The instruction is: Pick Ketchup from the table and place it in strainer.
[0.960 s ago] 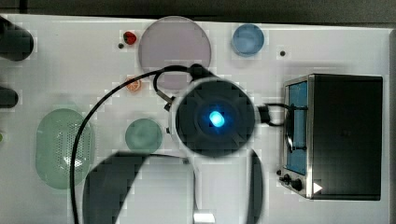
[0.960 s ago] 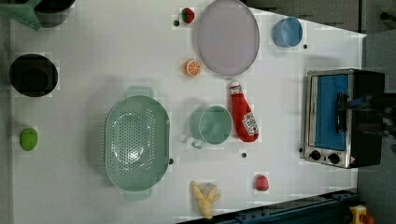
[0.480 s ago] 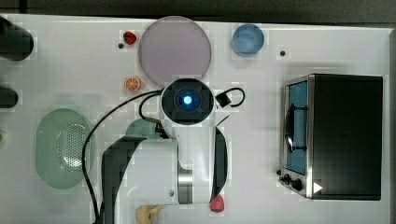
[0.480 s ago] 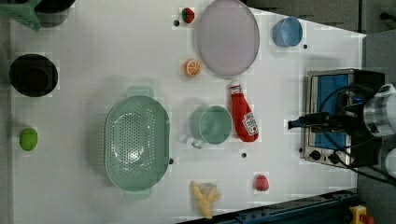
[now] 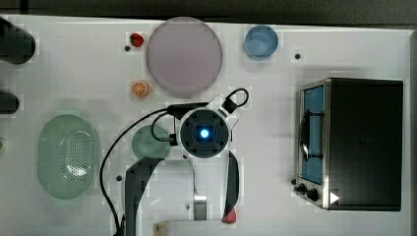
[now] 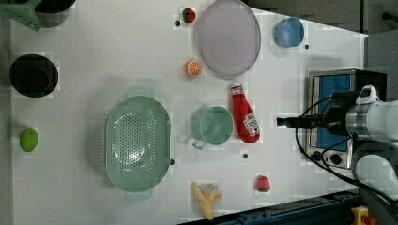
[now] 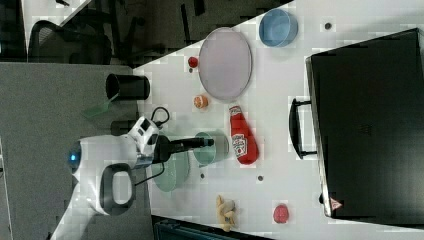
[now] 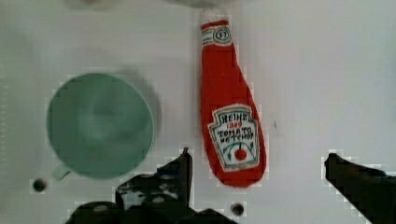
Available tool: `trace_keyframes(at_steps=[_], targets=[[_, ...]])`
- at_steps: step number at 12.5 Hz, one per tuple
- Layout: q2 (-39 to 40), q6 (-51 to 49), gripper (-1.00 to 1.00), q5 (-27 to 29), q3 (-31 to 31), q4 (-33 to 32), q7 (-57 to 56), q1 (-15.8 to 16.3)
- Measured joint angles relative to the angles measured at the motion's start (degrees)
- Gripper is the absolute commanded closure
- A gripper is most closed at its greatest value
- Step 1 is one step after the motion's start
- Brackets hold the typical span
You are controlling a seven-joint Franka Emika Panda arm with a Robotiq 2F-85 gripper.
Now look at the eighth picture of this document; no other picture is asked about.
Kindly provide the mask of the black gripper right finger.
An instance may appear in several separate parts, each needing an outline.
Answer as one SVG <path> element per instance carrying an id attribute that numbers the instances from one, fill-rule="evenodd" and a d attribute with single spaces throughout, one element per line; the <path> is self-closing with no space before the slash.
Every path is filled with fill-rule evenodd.
<path id="1" fill-rule="evenodd" d="M 395 224 L 396 179 L 330 153 L 325 178 L 372 224 Z"/>

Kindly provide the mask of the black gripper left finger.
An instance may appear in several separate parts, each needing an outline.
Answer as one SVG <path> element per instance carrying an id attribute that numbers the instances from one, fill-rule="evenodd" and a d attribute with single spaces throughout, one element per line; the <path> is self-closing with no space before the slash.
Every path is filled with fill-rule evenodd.
<path id="1" fill-rule="evenodd" d="M 192 156 L 187 147 L 153 174 L 136 175 L 115 190 L 121 212 L 142 208 L 144 203 L 178 215 L 192 215 L 190 208 Z"/>

